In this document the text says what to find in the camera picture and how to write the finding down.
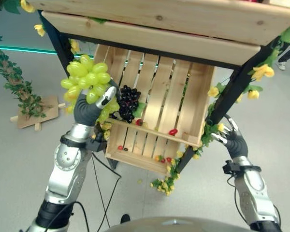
bunch of grapes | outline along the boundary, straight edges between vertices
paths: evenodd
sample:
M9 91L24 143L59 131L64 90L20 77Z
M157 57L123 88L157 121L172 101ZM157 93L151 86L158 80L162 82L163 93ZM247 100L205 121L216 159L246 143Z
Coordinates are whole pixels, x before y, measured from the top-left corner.
M118 100L118 104L120 106L119 114L120 116L126 120L128 123L131 123L134 119L133 112L139 106L139 98L141 92L137 91L136 88L131 89L130 87L124 85L121 91L121 100Z
M60 84L68 91L63 95L65 101L71 105L66 108L72 113L82 89L88 89L86 100L89 104L94 103L111 86L111 76L107 73L108 67L105 63L94 64L88 55L82 55L79 61L72 61L67 66L70 77L61 80ZM103 122L109 114L118 111L119 105L116 98L102 110L98 121Z

wooden shelf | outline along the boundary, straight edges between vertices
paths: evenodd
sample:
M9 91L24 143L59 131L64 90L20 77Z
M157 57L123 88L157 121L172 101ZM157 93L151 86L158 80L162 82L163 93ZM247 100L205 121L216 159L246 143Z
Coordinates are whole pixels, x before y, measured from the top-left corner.
M267 45L290 26L290 8L241 0L28 1L35 8L50 12L104 18L257 45ZM290 7L290 0L279 2Z
M42 15L60 32L236 65L244 64L260 50L258 45L126 23L100 24L83 16L51 12Z

dark grapes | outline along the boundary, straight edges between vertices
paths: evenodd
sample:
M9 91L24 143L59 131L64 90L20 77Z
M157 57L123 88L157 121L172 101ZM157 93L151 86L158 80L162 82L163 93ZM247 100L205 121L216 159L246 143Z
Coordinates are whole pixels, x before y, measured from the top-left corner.
M120 116L126 120L128 123L131 123L134 119L133 112L137 110L139 106L139 98L141 92L137 91L136 88L131 89L130 87L124 85L121 91L121 99L117 100L120 109Z

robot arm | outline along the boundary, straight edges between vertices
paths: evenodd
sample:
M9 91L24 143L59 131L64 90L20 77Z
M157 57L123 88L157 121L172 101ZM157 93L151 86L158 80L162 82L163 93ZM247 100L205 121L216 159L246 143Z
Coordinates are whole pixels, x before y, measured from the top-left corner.
M267 188L260 172L248 159L247 144L236 123L225 116L232 129L225 127L220 135L212 137L226 146L232 160L223 167L225 174L235 178L235 187L240 196L240 206L246 223L252 230L260 232L281 232L275 208L267 195Z
M90 159L87 139L92 133L101 110L116 95L116 87L110 87L94 104L86 102L82 92L74 108L75 124L60 139L54 153L54 169L49 178L44 201L38 216L32 222L29 232L66 232L69 218L86 176Z

shoe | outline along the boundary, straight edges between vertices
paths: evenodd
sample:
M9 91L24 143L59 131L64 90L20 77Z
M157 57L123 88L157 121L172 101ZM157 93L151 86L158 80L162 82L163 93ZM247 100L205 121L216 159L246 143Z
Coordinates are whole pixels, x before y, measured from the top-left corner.
M130 216L129 216L129 214L124 214L124 215L121 217L120 224L125 223L125 222L127 222L127 221L131 221Z
M286 62L277 62L276 65L278 66L278 68L282 71L286 70Z

